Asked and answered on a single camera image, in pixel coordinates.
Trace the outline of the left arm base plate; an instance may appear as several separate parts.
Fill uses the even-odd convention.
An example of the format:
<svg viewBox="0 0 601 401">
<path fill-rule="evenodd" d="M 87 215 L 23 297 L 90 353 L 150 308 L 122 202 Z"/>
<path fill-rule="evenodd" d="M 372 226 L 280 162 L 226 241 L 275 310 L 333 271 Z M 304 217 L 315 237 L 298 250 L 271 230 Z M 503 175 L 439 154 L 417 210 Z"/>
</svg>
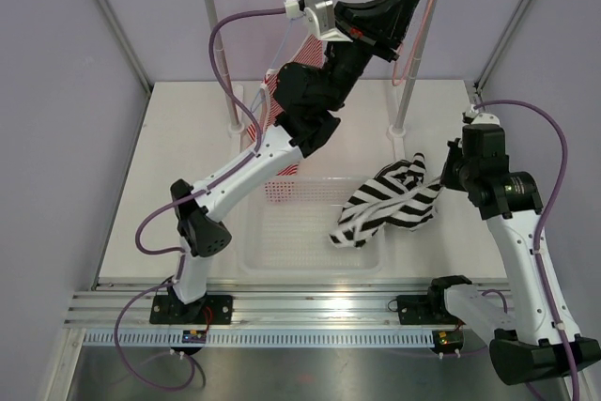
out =
<svg viewBox="0 0 601 401">
<path fill-rule="evenodd" d="M 207 294 L 198 301 L 184 304 L 171 295 L 153 298 L 149 323 L 153 325 L 230 325 L 233 297 Z"/>
</svg>

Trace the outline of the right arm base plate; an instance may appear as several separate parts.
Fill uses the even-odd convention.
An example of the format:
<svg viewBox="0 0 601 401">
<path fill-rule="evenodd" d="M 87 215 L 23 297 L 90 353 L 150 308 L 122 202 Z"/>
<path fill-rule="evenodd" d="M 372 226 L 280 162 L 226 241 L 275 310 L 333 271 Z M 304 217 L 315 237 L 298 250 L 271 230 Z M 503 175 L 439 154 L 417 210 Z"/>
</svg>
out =
<svg viewBox="0 0 601 401">
<path fill-rule="evenodd" d="M 449 314 L 427 295 L 398 295 L 387 302 L 387 310 L 396 313 L 401 325 L 463 326 L 464 322 Z"/>
</svg>

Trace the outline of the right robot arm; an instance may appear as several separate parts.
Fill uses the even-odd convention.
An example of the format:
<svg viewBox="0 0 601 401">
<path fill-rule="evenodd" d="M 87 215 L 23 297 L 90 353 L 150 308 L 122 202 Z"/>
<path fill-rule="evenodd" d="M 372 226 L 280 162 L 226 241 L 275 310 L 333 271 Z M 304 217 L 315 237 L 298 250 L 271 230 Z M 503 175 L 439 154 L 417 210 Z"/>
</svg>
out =
<svg viewBox="0 0 601 401">
<path fill-rule="evenodd" d="M 599 362 L 600 345 L 582 336 L 569 311 L 558 307 L 562 291 L 535 235 L 543 203 L 534 179 L 510 170 L 498 124 L 472 122 L 448 147 L 442 185 L 466 193 L 478 208 L 500 251 L 514 312 L 506 314 L 469 279 L 455 275 L 432 281 L 428 315 L 437 322 L 455 317 L 469 326 L 487 344 L 493 367 L 507 385 L 575 378 Z"/>
</svg>

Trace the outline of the black white striped tank top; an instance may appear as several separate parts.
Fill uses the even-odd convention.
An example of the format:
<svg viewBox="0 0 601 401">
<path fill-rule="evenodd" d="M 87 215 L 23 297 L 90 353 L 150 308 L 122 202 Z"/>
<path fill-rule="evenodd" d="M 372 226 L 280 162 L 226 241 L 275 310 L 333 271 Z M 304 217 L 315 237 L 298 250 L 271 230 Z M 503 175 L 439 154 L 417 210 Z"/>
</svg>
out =
<svg viewBox="0 0 601 401">
<path fill-rule="evenodd" d="M 361 249 L 387 225 L 415 231 L 433 220 L 442 185 L 427 180 L 425 156 L 384 166 L 342 206 L 329 241 L 336 248 Z"/>
</svg>

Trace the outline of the pink wire hanger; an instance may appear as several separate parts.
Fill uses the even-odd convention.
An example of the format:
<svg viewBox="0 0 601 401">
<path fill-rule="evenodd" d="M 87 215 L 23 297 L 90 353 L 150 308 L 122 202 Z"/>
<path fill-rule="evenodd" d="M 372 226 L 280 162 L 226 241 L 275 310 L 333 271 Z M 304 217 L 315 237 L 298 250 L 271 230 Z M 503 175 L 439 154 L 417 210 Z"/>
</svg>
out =
<svg viewBox="0 0 601 401">
<path fill-rule="evenodd" d="M 427 31 L 426 26 L 428 20 L 432 17 L 432 13 L 435 9 L 435 1 L 436 0 L 427 0 L 424 8 L 424 13 L 422 19 L 419 24 L 419 28 L 417 30 L 415 39 L 410 48 L 410 52 L 408 53 L 407 60 L 403 70 L 400 70 L 399 63 L 397 61 L 393 64 L 393 74 L 391 77 L 391 84 L 393 87 L 398 87 L 402 83 L 404 83 L 409 78 L 410 66 L 415 59 L 420 60 L 420 57 L 417 55 L 419 47 L 424 44 Z"/>
</svg>

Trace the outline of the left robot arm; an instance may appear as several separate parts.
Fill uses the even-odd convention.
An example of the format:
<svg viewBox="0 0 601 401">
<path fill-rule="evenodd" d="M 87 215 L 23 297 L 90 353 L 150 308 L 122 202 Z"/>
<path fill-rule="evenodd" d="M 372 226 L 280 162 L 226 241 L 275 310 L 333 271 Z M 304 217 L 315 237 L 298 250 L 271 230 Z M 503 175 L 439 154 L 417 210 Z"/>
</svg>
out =
<svg viewBox="0 0 601 401">
<path fill-rule="evenodd" d="M 314 28 L 313 36 L 326 44 L 325 61 L 320 67 L 283 64 L 273 94 L 282 111 L 272 125 L 256 131 L 253 146 L 205 181 L 191 185 L 180 179 L 171 186 L 184 246 L 168 290 L 170 313 L 179 322 L 191 324 L 202 315 L 211 259 L 232 239 L 225 216 L 256 187 L 329 141 L 340 124 L 335 112 L 344 107 L 370 60 L 397 59 L 420 1 L 289 0 L 281 8 L 245 14 L 304 17 Z"/>
</svg>

